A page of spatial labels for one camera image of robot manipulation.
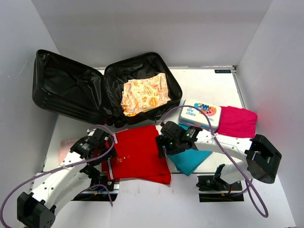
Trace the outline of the red polo shirt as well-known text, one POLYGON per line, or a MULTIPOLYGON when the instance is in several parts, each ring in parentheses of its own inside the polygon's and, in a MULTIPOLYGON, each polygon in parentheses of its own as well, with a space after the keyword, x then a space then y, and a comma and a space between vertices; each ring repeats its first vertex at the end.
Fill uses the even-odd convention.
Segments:
POLYGON ((101 164, 108 180, 142 179, 165 185, 171 183, 167 161, 158 156, 155 138, 159 132, 155 125, 120 131, 115 136, 117 156, 101 164))

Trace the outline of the teal shirt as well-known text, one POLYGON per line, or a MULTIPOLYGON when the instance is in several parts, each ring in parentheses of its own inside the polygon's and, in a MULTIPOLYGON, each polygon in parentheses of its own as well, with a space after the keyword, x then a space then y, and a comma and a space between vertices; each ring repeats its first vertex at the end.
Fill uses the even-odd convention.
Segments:
POLYGON ((167 163, 170 171, 183 173, 190 176, 194 173, 203 161, 211 154, 211 151, 186 150, 176 155, 169 155, 163 146, 164 153, 167 157, 167 163))

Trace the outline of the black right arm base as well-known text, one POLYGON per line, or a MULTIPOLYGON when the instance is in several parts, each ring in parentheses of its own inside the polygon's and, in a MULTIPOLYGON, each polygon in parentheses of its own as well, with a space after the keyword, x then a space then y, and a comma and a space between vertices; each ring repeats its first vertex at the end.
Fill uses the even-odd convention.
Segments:
POLYGON ((228 184, 214 180, 213 175, 199 175, 196 187, 200 203, 243 202, 243 187, 240 181, 228 184))

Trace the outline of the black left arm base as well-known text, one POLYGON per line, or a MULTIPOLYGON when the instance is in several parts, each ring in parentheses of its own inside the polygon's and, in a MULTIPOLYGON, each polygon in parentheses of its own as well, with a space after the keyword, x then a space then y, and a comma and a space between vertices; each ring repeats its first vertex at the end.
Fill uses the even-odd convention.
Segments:
POLYGON ((90 181, 90 189, 79 193, 72 201, 110 202, 110 200, 116 200, 119 192, 119 180, 109 180, 106 173, 102 172, 99 177, 90 181))

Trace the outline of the orange patterned white pouch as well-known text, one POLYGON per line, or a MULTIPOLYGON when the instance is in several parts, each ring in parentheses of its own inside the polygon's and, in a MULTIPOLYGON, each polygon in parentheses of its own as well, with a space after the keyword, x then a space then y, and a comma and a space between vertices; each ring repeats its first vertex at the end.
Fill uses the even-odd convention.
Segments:
POLYGON ((148 79, 128 80, 123 86, 121 107, 125 116, 147 112, 171 100, 165 73, 148 79))

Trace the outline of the magenta garment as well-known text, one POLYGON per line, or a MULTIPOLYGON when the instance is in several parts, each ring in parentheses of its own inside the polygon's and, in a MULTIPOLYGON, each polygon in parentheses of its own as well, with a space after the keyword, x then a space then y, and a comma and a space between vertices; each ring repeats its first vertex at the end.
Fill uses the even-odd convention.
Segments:
POLYGON ((256 113, 245 108, 222 106, 216 133, 236 138, 254 138, 256 123, 256 113))

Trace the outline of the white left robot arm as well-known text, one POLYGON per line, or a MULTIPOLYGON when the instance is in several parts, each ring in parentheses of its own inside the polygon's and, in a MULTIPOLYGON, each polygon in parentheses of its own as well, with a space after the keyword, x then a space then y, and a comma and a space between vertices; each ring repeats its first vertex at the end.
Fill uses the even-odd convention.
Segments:
POLYGON ((77 140, 49 176, 30 193, 17 199, 17 219, 28 228, 49 228, 58 212, 78 194, 107 187, 100 183, 97 165, 117 155, 115 135, 100 128, 77 140))

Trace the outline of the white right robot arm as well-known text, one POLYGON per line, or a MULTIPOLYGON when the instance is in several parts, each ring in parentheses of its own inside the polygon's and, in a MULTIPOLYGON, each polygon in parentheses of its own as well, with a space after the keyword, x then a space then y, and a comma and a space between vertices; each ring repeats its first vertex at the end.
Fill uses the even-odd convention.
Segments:
POLYGON ((161 124, 160 132, 155 138, 160 158, 189 149, 212 151, 231 158, 231 164, 221 164, 215 171, 214 182, 219 189, 245 179, 266 184, 275 182, 282 155, 263 135, 256 134, 254 138, 215 135, 194 126, 184 129, 172 121, 161 124))

